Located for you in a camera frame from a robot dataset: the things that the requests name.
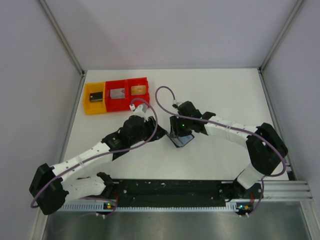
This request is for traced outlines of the red plastic bin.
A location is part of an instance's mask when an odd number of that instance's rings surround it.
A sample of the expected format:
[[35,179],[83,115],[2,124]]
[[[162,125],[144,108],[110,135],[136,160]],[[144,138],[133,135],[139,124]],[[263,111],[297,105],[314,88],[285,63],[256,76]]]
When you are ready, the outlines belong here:
[[129,110],[129,90],[126,79],[105,82],[104,103],[108,113]]
[[128,104],[131,105],[132,100],[139,98],[150,102],[149,82],[147,77],[129,78],[128,86]]

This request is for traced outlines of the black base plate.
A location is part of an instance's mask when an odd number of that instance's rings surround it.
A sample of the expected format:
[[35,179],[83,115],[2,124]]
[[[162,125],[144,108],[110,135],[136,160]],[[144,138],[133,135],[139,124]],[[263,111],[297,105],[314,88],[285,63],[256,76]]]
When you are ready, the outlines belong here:
[[114,179],[100,195],[99,200],[117,200],[119,207],[224,207],[232,200],[257,200],[262,195],[256,182],[245,189],[236,181],[172,180],[172,179]]

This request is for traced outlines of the gold card in bin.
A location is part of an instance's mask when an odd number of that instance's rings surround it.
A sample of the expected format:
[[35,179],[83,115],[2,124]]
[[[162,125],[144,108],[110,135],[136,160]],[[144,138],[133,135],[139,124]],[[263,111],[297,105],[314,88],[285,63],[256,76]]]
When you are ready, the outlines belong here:
[[145,95],[147,92],[146,85],[134,85],[130,88],[130,94],[132,96]]

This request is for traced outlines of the blue leather card holder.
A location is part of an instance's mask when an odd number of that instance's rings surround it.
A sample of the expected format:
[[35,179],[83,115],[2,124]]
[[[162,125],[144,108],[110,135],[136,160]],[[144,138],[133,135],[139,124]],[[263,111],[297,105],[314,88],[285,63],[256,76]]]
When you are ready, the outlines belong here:
[[189,142],[191,142],[194,138],[195,136],[193,134],[190,134],[187,136],[170,137],[169,139],[171,140],[171,142],[176,148],[183,148]]

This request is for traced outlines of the right red plastic bin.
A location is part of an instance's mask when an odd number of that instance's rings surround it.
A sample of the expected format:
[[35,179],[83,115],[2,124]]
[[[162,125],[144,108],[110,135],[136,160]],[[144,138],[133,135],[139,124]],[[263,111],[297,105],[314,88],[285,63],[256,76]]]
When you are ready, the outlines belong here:
[[132,100],[139,98],[150,102],[149,82],[147,77],[129,78],[128,86],[128,104],[131,105]]

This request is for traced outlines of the black card in bin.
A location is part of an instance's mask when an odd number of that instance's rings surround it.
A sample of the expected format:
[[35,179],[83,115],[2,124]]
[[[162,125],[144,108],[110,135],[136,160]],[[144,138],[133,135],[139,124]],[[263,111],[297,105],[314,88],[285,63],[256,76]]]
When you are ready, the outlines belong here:
[[91,103],[97,103],[102,102],[104,99],[104,93],[102,91],[100,92],[92,92],[89,94],[89,101]]

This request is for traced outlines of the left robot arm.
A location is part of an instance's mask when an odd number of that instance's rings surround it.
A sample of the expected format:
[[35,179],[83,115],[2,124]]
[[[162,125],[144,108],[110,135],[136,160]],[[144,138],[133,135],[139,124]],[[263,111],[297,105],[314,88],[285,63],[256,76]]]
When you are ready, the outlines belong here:
[[40,165],[29,187],[32,208],[51,215],[66,202],[88,196],[108,194],[113,184],[110,176],[93,170],[127,154],[139,145],[154,142],[166,135],[157,120],[132,115],[117,131],[105,136],[89,150],[59,164]]

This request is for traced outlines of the silver card in bin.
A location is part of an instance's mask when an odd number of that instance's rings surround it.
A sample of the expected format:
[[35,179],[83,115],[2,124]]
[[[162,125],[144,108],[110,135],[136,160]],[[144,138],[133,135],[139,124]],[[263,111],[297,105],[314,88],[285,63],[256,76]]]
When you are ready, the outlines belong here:
[[109,91],[109,96],[112,100],[114,99],[124,99],[125,89],[124,88],[114,88]]

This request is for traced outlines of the yellow plastic bin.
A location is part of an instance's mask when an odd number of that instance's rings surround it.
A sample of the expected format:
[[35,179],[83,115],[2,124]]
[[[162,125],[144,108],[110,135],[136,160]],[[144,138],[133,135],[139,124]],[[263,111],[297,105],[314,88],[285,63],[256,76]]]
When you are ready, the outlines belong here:
[[84,85],[83,109],[86,115],[105,114],[105,82],[92,82]]

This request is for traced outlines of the middle red plastic bin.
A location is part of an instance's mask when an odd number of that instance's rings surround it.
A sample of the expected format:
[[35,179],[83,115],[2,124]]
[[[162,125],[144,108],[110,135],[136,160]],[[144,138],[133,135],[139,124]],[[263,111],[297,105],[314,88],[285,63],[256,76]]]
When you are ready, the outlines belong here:
[[108,113],[129,110],[129,90],[126,79],[105,82],[104,103]]

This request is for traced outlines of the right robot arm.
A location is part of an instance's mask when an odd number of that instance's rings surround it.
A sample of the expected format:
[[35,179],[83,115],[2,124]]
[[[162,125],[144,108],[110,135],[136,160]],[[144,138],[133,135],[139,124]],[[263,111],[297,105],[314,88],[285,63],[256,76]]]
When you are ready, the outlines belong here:
[[191,138],[192,133],[200,133],[223,138],[248,151],[250,163],[233,181],[234,192],[244,193],[284,163],[288,148],[269,123],[250,126],[225,120],[213,112],[201,113],[191,101],[175,101],[172,106],[177,110],[177,114],[170,117],[169,136],[174,143]]

